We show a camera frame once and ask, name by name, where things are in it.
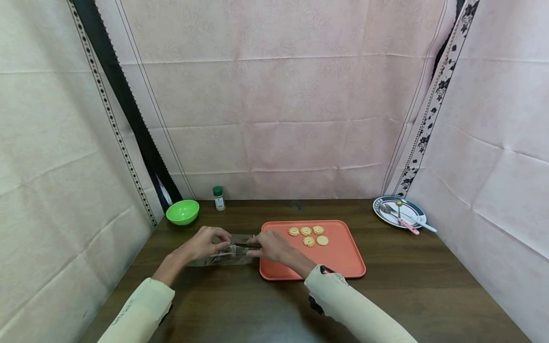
person's left hand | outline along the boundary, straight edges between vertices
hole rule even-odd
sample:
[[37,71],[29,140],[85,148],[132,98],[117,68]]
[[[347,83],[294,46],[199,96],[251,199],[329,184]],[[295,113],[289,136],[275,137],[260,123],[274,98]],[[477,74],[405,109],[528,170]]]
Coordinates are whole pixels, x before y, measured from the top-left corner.
[[[214,237],[219,237],[222,242],[212,243]],[[152,278],[171,286],[187,263],[213,255],[221,249],[228,248],[230,244],[231,234],[227,231],[218,227],[202,226],[191,239],[166,256]]]
[[[214,244],[212,239],[218,237],[221,243]],[[198,260],[228,248],[231,244],[231,234],[219,227],[202,226],[198,232],[173,254],[183,255],[188,261]]]

sleeve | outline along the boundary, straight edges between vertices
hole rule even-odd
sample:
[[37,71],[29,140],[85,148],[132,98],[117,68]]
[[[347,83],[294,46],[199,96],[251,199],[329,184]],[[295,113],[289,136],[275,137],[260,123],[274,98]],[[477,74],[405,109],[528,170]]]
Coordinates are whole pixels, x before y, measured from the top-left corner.
[[399,323],[349,286],[341,274],[324,274],[318,265],[305,286],[324,314],[345,325],[361,342],[417,343]]
[[164,283],[146,279],[126,301],[99,343],[147,342],[170,310],[174,295]]

green bowl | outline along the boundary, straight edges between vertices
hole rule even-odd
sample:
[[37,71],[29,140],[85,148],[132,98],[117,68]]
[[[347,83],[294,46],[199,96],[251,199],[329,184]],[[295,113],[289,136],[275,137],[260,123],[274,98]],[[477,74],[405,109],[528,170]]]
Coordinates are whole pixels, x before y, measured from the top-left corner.
[[200,205],[194,200],[181,200],[166,211],[166,218],[175,225],[189,225],[198,216]]

wall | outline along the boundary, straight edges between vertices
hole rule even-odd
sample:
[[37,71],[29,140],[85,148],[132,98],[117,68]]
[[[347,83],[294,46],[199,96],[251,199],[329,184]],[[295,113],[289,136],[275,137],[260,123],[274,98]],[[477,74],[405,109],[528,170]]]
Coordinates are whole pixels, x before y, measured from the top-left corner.
[[455,0],[98,7],[184,196],[367,198],[411,127]]
[[534,342],[549,336],[548,14],[480,1],[406,195]]
[[[74,342],[153,222],[67,2],[1,1],[0,17],[0,341]],[[128,125],[109,104],[161,215]]]

pink utensil handle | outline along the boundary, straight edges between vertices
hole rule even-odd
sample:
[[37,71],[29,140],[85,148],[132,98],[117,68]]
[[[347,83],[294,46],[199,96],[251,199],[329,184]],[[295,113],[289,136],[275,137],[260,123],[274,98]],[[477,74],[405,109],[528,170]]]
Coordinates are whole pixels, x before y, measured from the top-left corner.
[[410,230],[414,235],[419,235],[419,231],[417,229],[414,229],[413,226],[411,226],[407,221],[405,221],[402,218],[398,218],[399,223],[401,225],[404,225],[408,230]]

